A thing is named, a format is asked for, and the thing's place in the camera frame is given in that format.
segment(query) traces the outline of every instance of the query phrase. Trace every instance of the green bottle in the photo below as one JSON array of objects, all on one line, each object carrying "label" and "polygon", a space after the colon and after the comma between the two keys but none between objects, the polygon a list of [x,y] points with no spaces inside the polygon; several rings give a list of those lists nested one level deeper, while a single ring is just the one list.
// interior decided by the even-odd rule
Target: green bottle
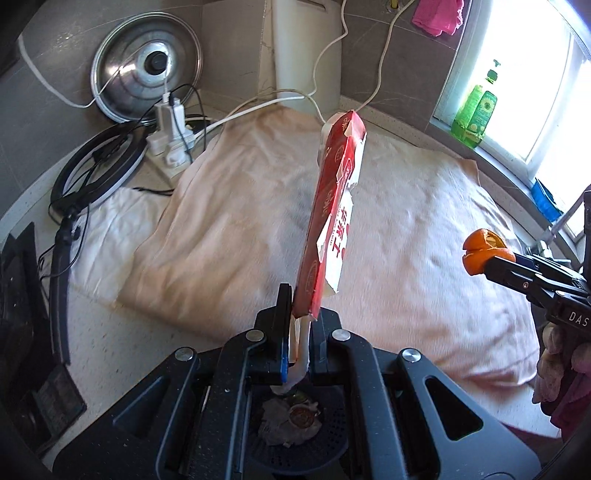
[{"label": "green bottle", "polygon": [[[494,62],[497,68],[500,63]],[[472,89],[452,123],[452,136],[470,148],[476,148],[482,142],[486,126],[495,110],[497,98],[491,90],[497,78],[496,71],[489,70],[484,84]]]}]

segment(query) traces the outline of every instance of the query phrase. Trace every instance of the white cable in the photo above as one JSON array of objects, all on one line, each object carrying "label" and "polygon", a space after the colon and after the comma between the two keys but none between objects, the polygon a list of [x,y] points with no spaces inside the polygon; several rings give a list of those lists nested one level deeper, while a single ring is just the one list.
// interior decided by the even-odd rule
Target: white cable
[{"label": "white cable", "polygon": [[[293,93],[298,93],[301,96],[297,96],[297,97],[287,97],[287,98],[276,98],[274,100],[269,100],[268,102],[265,103],[261,103],[259,105],[255,105],[251,108],[248,108],[246,110],[243,110],[242,112],[238,112],[238,110],[240,110],[240,108],[244,107],[245,105],[248,105],[249,103],[253,102],[254,100],[263,97],[263,96],[268,96],[268,95],[273,95],[275,93],[283,93],[283,92],[293,92]],[[273,90],[272,92],[267,92],[267,93],[260,93],[254,97],[252,97],[251,99],[248,99],[246,102],[242,102],[240,105],[238,105],[234,110],[232,110],[225,118],[222,118],[221,120],[215,122],[214,124],[208,125],[206,127],[206,129],[201,130],[200,132],[195,134],[195,141],[197,142],[198,140],[201,139],[201,137],[203,136],[204,131],[207,131],[207,133],[209,133],[210,131],[216,129],[217,127],[219,127],[220,125],[225,124],[226,122],[229,122],[230,120],[234,120],[236,118],[239,118],[243,115],[246,115],[248,113],[251,112],[255,112],[256,110],[260,110],[261,108],[264,108],[266,106],[269,105],[273,105],[275,103],[281,103],[281,102],[287,102],[289,100],[303,100],[307,98],[310,102],[312,102],[312,104],[314,105],[315,109],[316,109],[316,115],[318,115],[318,117],[320,118],[320,120],[322,121],[323,124],[326,123],[326,120],[324,120],[324,118],[322,117],[322,113],[320,113],[320,109],[318,108],[318,104],[314,101],[314,99],[306,94],[303,93],[299,90],[292,90],[292,89],[280,89],[280,90]]]},{"label": "white cable", "polygon": [[170,55],[166,55],[166,66],[164,68],[164,97],[166,97],[168,99],[168,83],[167,83],[167,78],[168,78],[168,61],[170,59]]},{"label": "white cable", "polygon": [[105,85],[103,86],[103,88],[101,88],[100,92],[98,93],[97,96],[95,96],[92,101],[88,104],[88,105],[79,105],[78,103],[74,103],[70,100],[68,100],[66,97],[64,97],[60,92],[58,92],[55,88],[53,88],[51,85],[49,85],[49,83],[47,82],[47,80],[45,80],[45,78],[43,77],[43,75],[41,74],[41,72],[39,72],[39,70],[37,70],[37,67],[35,67],[35,64],[33,63],[33,61],[31,60],[31,58],[29,57],[28,53],[27,53],[27,49],[25,48],[25,42],[22,39],[22,33],[18,36],[18,50],[21,53],[22,59],[25,61],[25,63],[27,64],[27,66],[31,69],[31,71],[33,72],[33,75],[35,75],[35,77],[37,77],[37,80],[39,80],[41,82],[41,84],[47,89],[49,90],[51,93],[53,93],[56,97],[58,97],[62,102],[64,102],[66,105],[70,105],[74,108],[88,108],[90,107],[94,102],[96,102],[96,99],[100,96],[101,93],[103,93],[103,91],[107,88],[107,86],[110,84],[111,80],[113,80],[121,71],[121,68],[123,68],[127,62],[131,59],[131,57],[133,57],[137,52],[140,51],[140,49],[142,49],[143,46],[141,46],[140,48],[138,48],[135,52],[133,52],[129,57],[127,57],[125,59],[125,61],[119,65],[119,67],[117,68],[117,70],[114,72],[113,75],[110,76],[109,80],[107,80],[107,82],[105,83]]},{"label": "white cable", "polygon": [[343,24],[343,28],[345,29],[345,33],[343,33],[340,37],[335,38],[332,42],[330,42],[327,46],[325,46],[322,49],[322,51],[320,52],[320,54],[318,55],[318,57],[316,58],[316,61],[314,62],[314,69],[312,70],[312,82],[314,82],[314,90],[312,90],[308,94],[310,96],[314,95],[318,91],[318,86],[316,85],[316,69],[318,68],[318,63],[319,63],[322,55],[324,55],[324,52],[326,52],[326,50],[328,50],[330,47],[332,47],[339,40],[342,40],[347,35],[349,35],[349,27],[347,27],[347,22],[345,21],[345,5],[346,4],[347,4],[347,0],[343,0],[343,5],[341,5],[341,7],[340,7],[340,22]]},{"label": "white cable", "polygon": [[361,106],[356,110],[356,112],[359,112],[364,106],[366,106],[369,102],[371,102],[375,98],[375,96],[378,94],[379,89],[382,86],[382,65],[384,65],[384,58],[386,57],[386,52],[388,51],[388,47],[390,46],[390,39],[392,38],[392,30],[394,29],[394,24],[396,23],[396,20],[398,20],[398,18],[400,17],[400,15],[402,15],[404,13],[404,11],[408,7],[410,7],[413,3],[414,3],[414,0],[410,0],[409,3],[407,3],[406,5],[404,5],[404,7],[402,7],[398,11],[398,13],[396,14],[396,16],[390,22],[390,28],[388,29],[388,37],[386,38],[386,44],[384,45],[384,50],[382,52],[382,56],[379,59],[379,66],[378,66],[378,85],[375,88],[374,92],[371,94],[371,96],[366,101],[364,101],[363,104],[361,104]]}]

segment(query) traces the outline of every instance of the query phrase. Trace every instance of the orange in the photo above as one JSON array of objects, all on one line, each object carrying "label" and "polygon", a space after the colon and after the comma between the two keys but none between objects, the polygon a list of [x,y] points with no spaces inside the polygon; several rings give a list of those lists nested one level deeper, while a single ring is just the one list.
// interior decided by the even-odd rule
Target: orange
[{"label": "orange", "polygon": [[505,241],[495,232],[481,228],[472,232],[464,245],[466,255],[462,262],[469,275],[484,273],[484,267],[492,257],[501,257],[512,262],[515,261],[515,254],[507,248]]}]

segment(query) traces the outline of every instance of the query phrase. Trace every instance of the pot lid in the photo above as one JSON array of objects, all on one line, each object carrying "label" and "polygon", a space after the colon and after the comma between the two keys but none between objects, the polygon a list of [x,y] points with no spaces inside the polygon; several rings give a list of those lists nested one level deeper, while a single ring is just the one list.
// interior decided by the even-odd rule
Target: pot lid
[{"label": "pot lid", "polygon": [[[92,93],[119,73],[96,103],[116,122],[138,120],[164,93],[183,83],[196,85],[203,68],[203,53],[191,27],[166,12],[136,15],[116,27],[96,51],[90,71]],[[191,90],[183,91],[183,103]],[[154,122],[151,113],[143,124]]]}]

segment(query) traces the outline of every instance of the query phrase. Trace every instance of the pink towel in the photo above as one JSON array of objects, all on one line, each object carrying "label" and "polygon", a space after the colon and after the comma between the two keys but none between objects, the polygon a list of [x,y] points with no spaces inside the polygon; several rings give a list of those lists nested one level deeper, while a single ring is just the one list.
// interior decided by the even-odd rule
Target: pink towel
[{"label": "pink towel", "polygon": [[463,8],[464,0],[421,0],[413,23],[435,37],[441,32],[453,35],[463,22]]}]

